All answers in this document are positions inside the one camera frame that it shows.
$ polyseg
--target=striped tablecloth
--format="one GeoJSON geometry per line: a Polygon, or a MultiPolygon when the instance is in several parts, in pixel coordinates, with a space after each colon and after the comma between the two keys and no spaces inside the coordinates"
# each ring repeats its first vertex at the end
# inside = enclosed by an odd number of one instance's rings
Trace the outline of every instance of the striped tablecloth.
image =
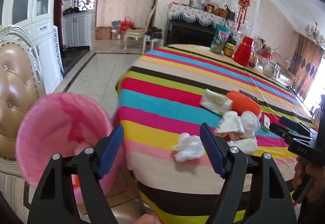
{"type": "MultiPolygon", "coordinates": [[[[223,185],[206,155],[184,163],[173,158],[180,133],[199,135],[203,122],[215,128],[221,120],[199,105],[206,88],[223,95],[241,90],[256,97],[271,122],[285,116],[312,126],[289,91],[230,58],[194,45],[156,48],[141,56],[117,84],[120,100],[114,122],[124,127],[127,167],[139,183],[143,202],[165,224],[205,223],[223,185]]],[[[271,153],[292,189],[296,155],[271,132],[260,129],[256,138],[254,155],[271,153]]],[[[243,217],[249,187],[248,175],[236,220],[243,217]]]]}

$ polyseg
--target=red thermos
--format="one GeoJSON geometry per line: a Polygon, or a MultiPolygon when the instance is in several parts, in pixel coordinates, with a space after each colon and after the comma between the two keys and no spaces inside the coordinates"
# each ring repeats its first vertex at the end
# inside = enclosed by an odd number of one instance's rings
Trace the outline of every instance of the red thermos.
{"type": "Polygon", "coordinates": [[[242,66],[247,67],[249,58],[251,58],[253,54],[253,44],[253,39],[245,36],[243,42],[238,46],[238,49],[234,56],[234,61],[242,66]]]}

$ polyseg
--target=crumpled tissue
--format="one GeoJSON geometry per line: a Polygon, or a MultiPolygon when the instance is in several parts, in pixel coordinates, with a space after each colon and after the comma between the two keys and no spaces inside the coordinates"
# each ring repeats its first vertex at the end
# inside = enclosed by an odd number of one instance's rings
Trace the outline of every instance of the crumpled tissue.
{"type": "Polygon", "coordinates": [[[205,153],[205,149],[199,136],[184,132],[178,138],[178,145],[173,147],[177,151],[174,155],[176,162],[185,162],[200,158],[205,153]]]}
{"type": "Polygon", "coordinates": [[[229,136],[229,146],[236,146],[243,153],[252,154],[258,149],[255,133],[260,127],[258,118],[251,111],[244,111],[240,117],[235,111],[227,111],[214,134],[220,137],[229,136]]]}
{"type": "Polygon", "coordinates": [[[255,138],[255,133],[261,128],[261,124],[256,115],[251,111],[244,111],[240,119],[244,128],[244,134],[240,137],[242,139],[255,138]]]}
{"type": "Polygon", "coordinates": [[[232,141],[244,134],[243,124],[237,112],[230,110],[223,113],[221,121],[214,130],[214,134],[219,137],[229,136],[232,141]]]}

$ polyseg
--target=metal screw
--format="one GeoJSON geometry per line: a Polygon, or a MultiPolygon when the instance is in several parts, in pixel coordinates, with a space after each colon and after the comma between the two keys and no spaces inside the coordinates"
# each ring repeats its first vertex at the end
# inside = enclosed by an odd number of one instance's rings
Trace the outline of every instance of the metal screw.
{"type": "Polygon", "coordinates": [[[237,147],[235,147],[235,146],[230,147],[230,151],[231,151],[233,154],[237,154],[237,153],[239,153],[239,149],[238,149],[237,147]]]}
{"type": "Polygon", "coordinates": [[[60,154],[53,154],[52,159],[53,159],[53,160],[58,160],[58,159],[60,159],[60,154]]]}
{"type": "Polygon", "coordinates": [[[265,159],[268,159],[268,160],[270,160],[272,158],[272,155],[269,153],[265,153],[265,154],[263,154],[263,156],[265,159]]]}
{"type": "Polygon", "coordinates": [[[94,152],[94,149],[91,147],[86,148],[84,151],[85,154],[92,154],[93,152],[94,152]]]}

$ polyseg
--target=flower vase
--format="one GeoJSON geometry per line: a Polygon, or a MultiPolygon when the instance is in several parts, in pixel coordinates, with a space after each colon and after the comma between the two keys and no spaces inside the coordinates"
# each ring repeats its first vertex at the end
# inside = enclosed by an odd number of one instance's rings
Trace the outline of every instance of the flower vase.
{"type": "Polygon", "coordinates": [[[200,0],[200,6],[199,6],[199,8],[200,8],[200,10],[205,10],[205,7],[207,6],[207,1],[206,0],[200,0]]]}

